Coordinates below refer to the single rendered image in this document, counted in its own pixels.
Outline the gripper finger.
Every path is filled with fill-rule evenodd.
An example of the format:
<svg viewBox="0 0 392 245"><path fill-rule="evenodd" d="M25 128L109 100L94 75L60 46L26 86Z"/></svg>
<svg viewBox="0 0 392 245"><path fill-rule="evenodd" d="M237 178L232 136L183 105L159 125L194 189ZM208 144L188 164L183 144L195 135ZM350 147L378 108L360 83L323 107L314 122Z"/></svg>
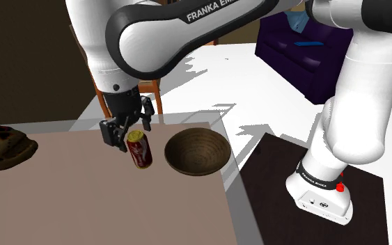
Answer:
<svg viewBox="0 0 392 245"><path fill-rule="evenodd" d="M142 119L143 128L149 132L151 130L151 117L155 114L155 110L149 97L141 96L141 105L144 112L140 114L140 118Z"/></svg>
<svg viewBox="0 0 392 245"><path fill-rule="evenodd" d="M103 141L110 146L119 148L122 152L127 152L125 144L125 135L129 129L130 117L126 116L123 125L120 124L119 119L101 120L99 122L100 131Z"/></svg>

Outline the orange wooden chair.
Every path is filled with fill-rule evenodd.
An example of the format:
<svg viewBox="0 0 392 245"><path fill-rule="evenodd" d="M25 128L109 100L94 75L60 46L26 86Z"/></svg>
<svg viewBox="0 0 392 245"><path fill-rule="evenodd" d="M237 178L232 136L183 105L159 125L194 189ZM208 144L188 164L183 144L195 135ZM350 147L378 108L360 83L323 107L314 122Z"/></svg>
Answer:
<svg viewBox="0 0 392 245"><path fill-rule="evenodd" d="M71 24L69 25L69 28L71 30L71 33L72 33L72 35L73 35L73 37L75 39L75 42L76 42L77 46L78 46L78 48L79 48L79 50L81 52L81 55L84 58L85 64L86 64L86 66L88 66L86 53L85 53L84 49L82 48L82 46L79 44L79 41L78 41L78 39L77 39L77 37L75 35L75 31L74 31L74 29L73 29ZM101 107L105 117L106 118L111 118L112 117L112 113L111 113L111 111L110 111L110 109L109 109L109 107L108 107L108 105L107 105L107 103L106 103L106 101L104 99L102 91L100 91L97 88L93 76L91 76L91 80L93 82L93 86L94 86L96 95L98 96L100 107ZM161 81L161 79L140 80L139 81L139 92L140 93L153 93L155 95L155 99L157 100L157 113L163 114L163 111L162 111L162 100L161 100L160 88L159 88L160 81Z"/></svg>

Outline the red soda can gold top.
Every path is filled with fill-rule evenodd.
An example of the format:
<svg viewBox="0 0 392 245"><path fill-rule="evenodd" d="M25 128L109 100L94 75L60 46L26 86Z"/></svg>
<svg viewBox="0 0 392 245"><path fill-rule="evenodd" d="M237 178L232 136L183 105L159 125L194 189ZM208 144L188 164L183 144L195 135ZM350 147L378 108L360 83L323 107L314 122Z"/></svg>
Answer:
<svg viewBox="0 0 392 245"><path fill-rule="evenodd" d="M148 139L141 130L133 130L127 135L127 146L137 168L147 168L152 164Z"/></svg>

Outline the brown wooden bowl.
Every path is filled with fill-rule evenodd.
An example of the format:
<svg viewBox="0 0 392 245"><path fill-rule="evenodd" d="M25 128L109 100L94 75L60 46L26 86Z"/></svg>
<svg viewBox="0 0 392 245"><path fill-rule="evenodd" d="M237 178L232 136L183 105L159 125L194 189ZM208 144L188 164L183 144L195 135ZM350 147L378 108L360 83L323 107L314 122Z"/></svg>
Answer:
<svg viewBox="0 0 392 245"><path fill-rule="evenodd" d="M194 127L173 135L164 147L165 160L171 168L190 176L204 176L219 171L229 161L229 142L211 129Z"/></svg>

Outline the brown painted skull figure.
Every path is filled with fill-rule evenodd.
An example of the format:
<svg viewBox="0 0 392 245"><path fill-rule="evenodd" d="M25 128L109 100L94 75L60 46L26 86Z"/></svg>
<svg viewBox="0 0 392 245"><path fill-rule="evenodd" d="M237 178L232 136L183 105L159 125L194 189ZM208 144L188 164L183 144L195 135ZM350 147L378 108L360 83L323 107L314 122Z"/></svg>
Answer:
<svg viewBox="0 0 392 245"><path fill-rule="evenodd" d="M0 171L30 159L37 149L38 143L24 132L0 125Z"/></svg>

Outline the dark purple sofa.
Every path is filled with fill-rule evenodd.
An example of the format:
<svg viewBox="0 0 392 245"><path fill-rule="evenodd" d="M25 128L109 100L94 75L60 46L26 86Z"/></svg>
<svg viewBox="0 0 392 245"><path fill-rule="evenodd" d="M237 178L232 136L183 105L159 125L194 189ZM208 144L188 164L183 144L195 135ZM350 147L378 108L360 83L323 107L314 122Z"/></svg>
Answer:
<svg viewBox="0 0 392 245"><path fill-rule="evenodd" d="M285 11L260 19L255 55L313 104L334 96L353 36L312 20L305 11Z"/></svg>

